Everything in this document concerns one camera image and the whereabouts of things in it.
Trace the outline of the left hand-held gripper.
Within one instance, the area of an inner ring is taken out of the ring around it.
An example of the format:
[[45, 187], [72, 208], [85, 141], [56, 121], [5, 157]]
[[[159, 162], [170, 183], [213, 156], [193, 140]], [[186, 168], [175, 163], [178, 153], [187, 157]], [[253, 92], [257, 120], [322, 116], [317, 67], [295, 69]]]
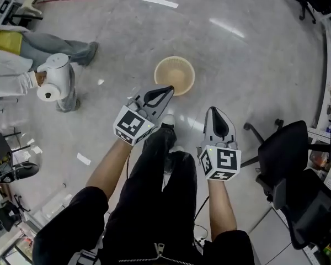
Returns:
[[129, 145], [135, 145], [156, 127], [173, 97], [174, 87], [142, 88], [127, 98], [113, 123], [114, 134]]

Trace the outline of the person's left white shoe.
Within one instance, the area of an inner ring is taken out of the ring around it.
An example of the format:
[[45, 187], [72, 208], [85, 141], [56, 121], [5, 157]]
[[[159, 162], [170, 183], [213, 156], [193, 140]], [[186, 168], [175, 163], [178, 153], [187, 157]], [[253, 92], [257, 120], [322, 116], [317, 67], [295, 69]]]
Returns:
[[161, 120], [161, 127], [162, 128], [175, 128], [175, 118], [174, 115], [166, 114], [163, 119]]

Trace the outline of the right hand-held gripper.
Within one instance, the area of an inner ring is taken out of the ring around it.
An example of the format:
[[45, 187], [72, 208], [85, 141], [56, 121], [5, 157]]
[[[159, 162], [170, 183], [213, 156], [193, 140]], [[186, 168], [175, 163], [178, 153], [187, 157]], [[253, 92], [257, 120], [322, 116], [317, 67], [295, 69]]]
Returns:
[[207, 180], [229, 181], [241, 169], [241, 150], [232, 121], [220, 109], [209, 107], [205, 116], [205, 139], [197, 148], [199, 165]]

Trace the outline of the beige plastic mesh basket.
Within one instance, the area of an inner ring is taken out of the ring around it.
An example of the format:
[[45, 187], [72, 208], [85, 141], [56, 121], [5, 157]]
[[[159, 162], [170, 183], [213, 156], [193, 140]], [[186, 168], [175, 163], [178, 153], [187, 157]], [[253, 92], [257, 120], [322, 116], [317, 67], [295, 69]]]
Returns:
[[155, 68], [154, 81], [174, 87], [174, 96], [189, 92], [195, 82], [195, 71], [185, 58], [170, 56], [163, 59]]

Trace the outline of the black office chair with headrest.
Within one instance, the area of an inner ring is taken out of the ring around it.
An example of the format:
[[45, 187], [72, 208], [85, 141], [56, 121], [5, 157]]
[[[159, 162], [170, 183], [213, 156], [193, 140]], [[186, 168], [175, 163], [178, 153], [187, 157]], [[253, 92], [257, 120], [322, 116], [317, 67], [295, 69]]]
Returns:
[[284, 214], [295, 249], [315, 245], [323, 250], [331, 242], [331, 190], [314, 170], [307, 168], [308, 152], [326, 152], [331, 160], [329, 144], [310, 144], [303, 120], [284, 125], [276, 119], [277, 131], [263, 139], [254, 126], [244, 124], [260, 142], [258, 155], [241, 164], [259, 163], [256, 178], [267, 200]]

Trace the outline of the cream stool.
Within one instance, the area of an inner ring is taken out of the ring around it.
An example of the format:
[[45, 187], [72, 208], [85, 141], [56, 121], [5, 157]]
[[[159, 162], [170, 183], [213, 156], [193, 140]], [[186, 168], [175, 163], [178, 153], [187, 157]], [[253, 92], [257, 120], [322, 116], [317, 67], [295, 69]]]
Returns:
[[30, 12], [33, 13], [33, 15], [38, 15], [38, 16], [42, 16], [42, 11], [35, 8], [35, 4], [37, 4], [37, 2], [44, 2], [47, 0], [25, 0], [24, 3], [21, 6], [21, 9], [23, 9], [25, 12]]

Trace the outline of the person's right forearm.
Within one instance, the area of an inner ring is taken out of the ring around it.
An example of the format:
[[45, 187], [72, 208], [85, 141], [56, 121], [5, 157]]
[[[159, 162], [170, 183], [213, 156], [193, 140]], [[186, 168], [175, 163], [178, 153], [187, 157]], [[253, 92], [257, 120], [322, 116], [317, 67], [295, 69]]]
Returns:
[[208, 180], [212, 242], [224, 232], [237, 230], [236, 218], [223, 181]]

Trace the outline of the yellow cushion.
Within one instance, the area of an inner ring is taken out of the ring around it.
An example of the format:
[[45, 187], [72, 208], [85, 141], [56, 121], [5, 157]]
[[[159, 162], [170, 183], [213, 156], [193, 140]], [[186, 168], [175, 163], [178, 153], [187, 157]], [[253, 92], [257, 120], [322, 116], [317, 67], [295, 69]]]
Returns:
[[22, 40], [19, 32], [0, 30], [0, 50], [20, 55]]

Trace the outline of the black metal stand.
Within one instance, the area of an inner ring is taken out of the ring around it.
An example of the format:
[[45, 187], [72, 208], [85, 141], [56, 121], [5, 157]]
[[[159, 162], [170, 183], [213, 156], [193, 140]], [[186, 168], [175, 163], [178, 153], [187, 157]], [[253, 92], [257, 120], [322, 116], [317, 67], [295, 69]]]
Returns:
[[36, 20], [43, 20], [43, 17], [40, 14], [25, 9], [19, 9], [19, 4], [13, 2], [7, 6], [0, 23], [2, 25], [26, 27], [30, 22]]

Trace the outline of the person's black trousers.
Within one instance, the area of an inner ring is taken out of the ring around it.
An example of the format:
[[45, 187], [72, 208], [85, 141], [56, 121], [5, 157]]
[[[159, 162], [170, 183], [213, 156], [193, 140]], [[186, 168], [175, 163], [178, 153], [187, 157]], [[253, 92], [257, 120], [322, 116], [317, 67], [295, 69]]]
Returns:
[[145, 141], [107, 222], [104, 263], [152, 261], [160, 243], [170, 263], [195, 264], [200, 258], [193, 248], [195, 161], [187, 152], [169, 152], [176, 140], [173, 128], [161, 126]]

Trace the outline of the person's left forearm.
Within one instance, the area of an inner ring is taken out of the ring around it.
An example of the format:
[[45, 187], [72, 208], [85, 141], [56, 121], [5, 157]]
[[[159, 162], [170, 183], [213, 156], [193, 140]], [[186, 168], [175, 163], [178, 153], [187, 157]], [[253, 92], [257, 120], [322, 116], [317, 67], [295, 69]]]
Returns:
[[89, 177], [86, 187], [99, 188], [110, 199], [116, 189], [131, 150], [131, 145], [121, 139], [117, 139]]

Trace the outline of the white frame table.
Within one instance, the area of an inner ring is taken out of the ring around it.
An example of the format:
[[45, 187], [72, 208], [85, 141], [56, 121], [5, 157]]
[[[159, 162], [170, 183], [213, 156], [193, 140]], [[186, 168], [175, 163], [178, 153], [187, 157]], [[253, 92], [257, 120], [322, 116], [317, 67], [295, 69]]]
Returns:
[[20, 229], [32, 245], [37, 233], [68, 206], [72, 197], [67, 184], [62, 183], [38, 205], [28, 211], [21, 211], [23, 224]]

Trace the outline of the person's black jacket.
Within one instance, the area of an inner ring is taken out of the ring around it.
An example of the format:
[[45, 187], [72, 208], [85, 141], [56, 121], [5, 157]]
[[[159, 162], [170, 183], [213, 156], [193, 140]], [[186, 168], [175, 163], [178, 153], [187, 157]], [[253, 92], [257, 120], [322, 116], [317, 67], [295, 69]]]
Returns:
[[[86, 187], [78, 192], [69, 206], [50, 221], [35, 237], [34, 265], [68, 265], [81, 251], [96, 248], [106, 233], [108, 200], [103, 191]], [[175, 264], [167, 261], [164, 245], [156, 246], [158, 257], [152, 261], [106, 264], [98, 249], [95, 265], [255, 265], [254, 252], [248, 234], [241, 230], [224, 232], [214, 242], [206, 242], [195, 264]]]

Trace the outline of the white kettle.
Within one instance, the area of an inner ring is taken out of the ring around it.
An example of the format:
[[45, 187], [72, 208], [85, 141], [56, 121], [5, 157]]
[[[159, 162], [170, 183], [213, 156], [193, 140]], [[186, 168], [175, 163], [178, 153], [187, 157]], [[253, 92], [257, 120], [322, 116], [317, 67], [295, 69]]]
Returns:
[[46, 79], [38, 88], [37, 95], [44, 102], [62, 100], [70, 91], [70, 60], [65, 54], [53, 54], [37, 68], [46, 72]]

